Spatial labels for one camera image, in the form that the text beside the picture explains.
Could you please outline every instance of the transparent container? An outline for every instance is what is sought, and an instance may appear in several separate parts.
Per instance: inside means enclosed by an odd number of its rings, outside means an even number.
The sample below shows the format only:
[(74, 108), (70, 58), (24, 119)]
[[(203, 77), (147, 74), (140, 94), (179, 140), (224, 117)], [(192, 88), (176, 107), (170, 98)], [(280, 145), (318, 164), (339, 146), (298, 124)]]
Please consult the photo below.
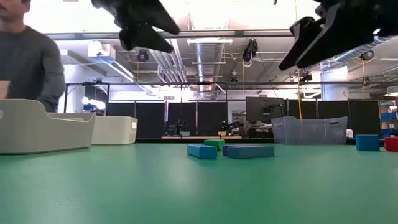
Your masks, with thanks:
[(287, 116), (272, 119), (277, 144), (346, 144), (347, 120), (343, 118), (299, 120)]

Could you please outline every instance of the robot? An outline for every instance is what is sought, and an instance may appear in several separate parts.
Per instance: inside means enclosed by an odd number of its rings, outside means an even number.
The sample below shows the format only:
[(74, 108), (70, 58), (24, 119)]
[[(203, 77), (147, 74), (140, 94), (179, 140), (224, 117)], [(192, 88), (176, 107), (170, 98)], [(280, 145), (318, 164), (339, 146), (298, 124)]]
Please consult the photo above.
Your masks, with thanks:
[(119, 39), (125, 50), (145, 47), (171, 53), (173, 47), (153, 27), (170, 34), (180, 28), (159, 0), (91, 0), (95, 8), (103, 8), (114, 17), (121, 28)]
[(374, 36), (398, 34), (397, 0), (315, 0), (321, 18), (304, 17), (290, 27), (295, 43), (279, 68), (307, 68), (360, 45)]
[[(314, 0), (320, 5), (315, 20), (304, 17), (290, 27), (294, 46), (279, 68), (307, 68), (374, 40), (374, 35), (398, 34), (397, 0)], [(121, 45), (126, 50), (145, 47), (163, 52), (173, 51), (152, 27), (177, 35), (180, 29), (159, 0), (91, 0), (115, 18), (121, 28)]]

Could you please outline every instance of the man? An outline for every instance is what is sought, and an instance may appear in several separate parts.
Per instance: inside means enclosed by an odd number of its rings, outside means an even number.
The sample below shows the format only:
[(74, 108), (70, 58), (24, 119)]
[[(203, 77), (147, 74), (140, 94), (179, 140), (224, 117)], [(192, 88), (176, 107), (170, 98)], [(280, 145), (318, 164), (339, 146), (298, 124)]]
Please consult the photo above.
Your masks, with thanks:
[(10, 81), (7, 98), (38, 100), (56, 112), (65, 89), (60, 51), (24, 24), (29, 10), (30, 0), (0, 0), (0, 80)]

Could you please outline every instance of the computer screen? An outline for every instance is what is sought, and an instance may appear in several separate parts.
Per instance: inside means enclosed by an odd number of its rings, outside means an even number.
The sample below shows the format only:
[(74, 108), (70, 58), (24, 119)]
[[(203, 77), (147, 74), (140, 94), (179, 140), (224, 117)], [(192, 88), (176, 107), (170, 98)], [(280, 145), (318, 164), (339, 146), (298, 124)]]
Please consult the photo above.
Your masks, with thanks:
[(246, 97), (246, 120), (271, 124), (271, 119), (284, 116), (283, 98)]

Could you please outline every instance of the gray sweater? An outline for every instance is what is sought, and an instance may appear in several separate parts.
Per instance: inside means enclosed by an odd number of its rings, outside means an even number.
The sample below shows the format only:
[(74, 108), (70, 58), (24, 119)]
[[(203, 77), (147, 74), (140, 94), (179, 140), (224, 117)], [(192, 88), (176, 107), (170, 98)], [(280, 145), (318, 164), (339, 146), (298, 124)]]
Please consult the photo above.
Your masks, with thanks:
[(55, 112), (65, 89), (58, 46), (30, 27), (19, 34), (0, 32), (0, 80), (11, 81), (7, 98), (38, 100)]

